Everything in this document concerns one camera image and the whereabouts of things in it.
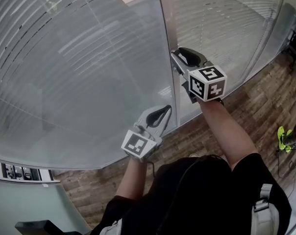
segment black shirt sleeve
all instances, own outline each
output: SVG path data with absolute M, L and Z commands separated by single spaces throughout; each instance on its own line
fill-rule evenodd
M 91 235 L 99 235 L 103 228 L 119 221 L 135 202 L 128 198 L 115 196 L 107 204 L 101 222 L 93 229 Z
M 291 206 L 283 189 L 275 181 L 268 168 L 264 164 L 260 154 L 253 153 L 243 158 L 232 172 L 232 184 L 235 197 L 239 200 L 239 221 L 241 217 L 251 217 L 251 208 L 260 198 L 260 190 L 263 184 L 272 184 L 269 202 L 274 204 L 279 212 L 278 235 L 284 235 L 291 217 Z M 251 227 L 251 218 L 241 220 L 247 223 L 247 229 Z

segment strap buckle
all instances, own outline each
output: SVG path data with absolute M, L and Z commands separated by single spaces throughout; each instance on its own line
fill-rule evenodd
M 269 208 L 268 198 L 259 199 L 254 205 L 254 212 L 260 212 Z

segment person's right arm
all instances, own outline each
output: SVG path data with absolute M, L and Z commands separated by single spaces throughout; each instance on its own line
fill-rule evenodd
M 247 155 L 258 153 L 249 135 L 222 104 L 215 100 L 208 102 L 198 100 L 198 102 L 232 170 Z

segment fiducial marker cube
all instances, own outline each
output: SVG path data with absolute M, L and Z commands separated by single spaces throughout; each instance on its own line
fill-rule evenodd
M 217 65 L 188 72 L 189 91 L 205 102 L 224 96 L 226 81 L 226 74 Z

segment person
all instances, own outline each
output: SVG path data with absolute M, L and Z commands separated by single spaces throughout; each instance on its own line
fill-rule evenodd
M 285 234 L 291 206 L 251 138 L 221 103 L 200 100 L 199 104 L 227 162 L 209 155 L 165 164 L 143 196 L 147 164 L 130 158 L 115 197 L 91 235 L 250 235 L 256 230 L 252 226 L 254 212 L 259 211 L 256 202 L 264 202 L 261 189 L 269 185 L 265 202 L 275 206 L 277 222 L 273 224 L 275 218 L 270 216 L 269 231 L 255 234 Z

